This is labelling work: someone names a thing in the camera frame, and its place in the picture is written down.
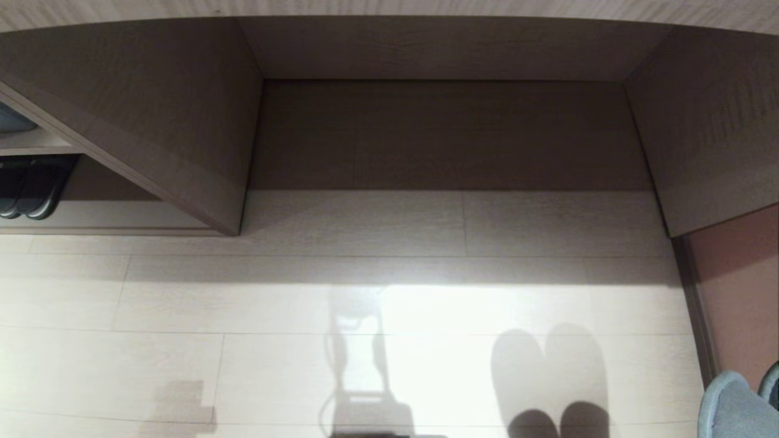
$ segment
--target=floor tile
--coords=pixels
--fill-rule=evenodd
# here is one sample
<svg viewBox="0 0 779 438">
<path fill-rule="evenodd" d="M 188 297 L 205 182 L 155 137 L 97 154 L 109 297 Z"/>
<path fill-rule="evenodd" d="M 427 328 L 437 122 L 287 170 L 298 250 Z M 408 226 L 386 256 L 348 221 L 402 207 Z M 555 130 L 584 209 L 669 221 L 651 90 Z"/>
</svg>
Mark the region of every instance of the floor tile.
<svg viewBox="0 0 779 438">
<path fill-rule="evenodd" d="M 115 327 L 326 334 L 344 317 L 380 318 L 385 334 L 593 327 L 579 260 L 413 261 L 410 277 L 394 258 L 135 256 Z"/>
<path fill-rule="evenodd" d="M 250 193 L 244 236 L 259 253 L 462 256 L 459 193 Z"/>
<path fill-rule="evenodd" d="M 651 192 L 465 192 L 469 256 L 670 256 Z"/>
<path fill-rule="evenodd" d="M 692 335 L 603 337 L 601 347 L 615 422 L 697 419 L 703 382 Z"/>
<path fill-rule="evenodd" d="M 500 337 L 376 337 L 374 330 L 330 337 L 228 335 L 220 417 L 236 423 L 502 426 L 539 410 L 555 424 L 571 426 L 691 422 L 703 390 L 691 337 L 592 337 L 575 326 L 547 337 L 518 330 Z M 650 398 L 651 408 L 632 401 L 635 394 Z M 576 408 L 584 402 L 606 415 Z"/>
<path fill-rule="evenodd" d="M 674 259 L 587 259 L 597 334 L 692 334 Z"/>
<path fill-rule="evenodd" d="M 0 255 L 0 325 L 109 330 L 127 256 Z"/>
<path fill-rule="evenodd" d="M 513 429 L 512 436 L 556 438 L 560 426 L 554 429 L 529 427 Z M 696 422 L 661 424 L 566 427 L 571 434 L 602 438 L 695 438 Z M 0 434 L 5 438 L 347 438 L 357 433 L 389 433 L 412 438 L 509 438 L 502 426 L 283 426 L 235 425 L 172 422 L 135 422 L 125 420 L 82 419 L 60 415 L 40 415 L 0 411 Z"/>
<path fill-rule="evenodd" d="M 463 256 L 456 192 L 250 191 L 241 236 L 36 236 L 33 253 Z"/>
<path fill-rule="evenodd" d="M 26 253 L 32 242 L 32 235 L 0 235 L 0 254 Z"/>
<path fill-rule="evenodd" d="M 208 422 L 221 335 L 0 329 L 0 409 Z"/>
</svg>

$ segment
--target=wooden floor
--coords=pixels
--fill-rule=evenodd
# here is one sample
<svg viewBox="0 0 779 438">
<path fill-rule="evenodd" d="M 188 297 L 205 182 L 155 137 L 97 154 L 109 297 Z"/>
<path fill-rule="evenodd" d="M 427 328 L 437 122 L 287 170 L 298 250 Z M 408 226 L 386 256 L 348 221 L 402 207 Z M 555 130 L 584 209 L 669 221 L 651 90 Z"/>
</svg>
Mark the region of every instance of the wooden floor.
<svg viewBox="0 0 779 438">
<path fill-rule="evenodd" d="M 239 238 L 0 252 L 0 436 L 696 435 L 651 192 L 251 191 Z"/>
</svg>

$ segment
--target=pink wall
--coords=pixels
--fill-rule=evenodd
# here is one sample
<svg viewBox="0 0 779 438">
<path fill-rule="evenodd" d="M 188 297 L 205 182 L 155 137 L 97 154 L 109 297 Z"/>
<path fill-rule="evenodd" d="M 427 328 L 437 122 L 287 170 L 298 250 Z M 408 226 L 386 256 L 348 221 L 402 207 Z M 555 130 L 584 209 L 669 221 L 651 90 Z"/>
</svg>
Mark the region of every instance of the pink wall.
<svg viewBox="0 0 779 438">
<path fill-rule="evenodd" d="M 779 205 L 689 235 L 719 369 L 755 390 L 779 356 Z"/>
</svg>

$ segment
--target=open shelf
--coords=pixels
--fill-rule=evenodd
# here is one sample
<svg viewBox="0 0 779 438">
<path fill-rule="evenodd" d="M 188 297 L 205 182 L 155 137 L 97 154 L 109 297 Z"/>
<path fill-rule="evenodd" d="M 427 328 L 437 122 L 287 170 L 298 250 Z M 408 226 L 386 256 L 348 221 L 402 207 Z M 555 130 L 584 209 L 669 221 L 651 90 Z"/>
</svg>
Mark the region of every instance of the open shelf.
<svg viewBox="0 0 779 438">
<path fill-rule="evenodd" d="M 0 157 L 74 154 L 76 149 L 46 129 L 0 134 Z"/>
<path fill-rule="evenodd" d="M 0 234 L 217 235 L 203 222 L 82 156 L 43 221 L 0 219 Z"/>
</svg>

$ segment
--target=wall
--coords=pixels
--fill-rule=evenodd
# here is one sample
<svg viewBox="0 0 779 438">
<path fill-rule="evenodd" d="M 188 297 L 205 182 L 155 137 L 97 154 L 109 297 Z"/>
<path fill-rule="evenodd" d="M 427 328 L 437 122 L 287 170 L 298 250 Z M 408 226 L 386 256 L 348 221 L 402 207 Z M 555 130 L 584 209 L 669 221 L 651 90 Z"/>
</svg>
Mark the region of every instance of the wall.
<svg viewBox="0 0 779 438">
<path fill-rule="evenodd" d="M 689 235 L 720 370 L 756 390 L 779 360 L 779 206 Z"/>
</svg>

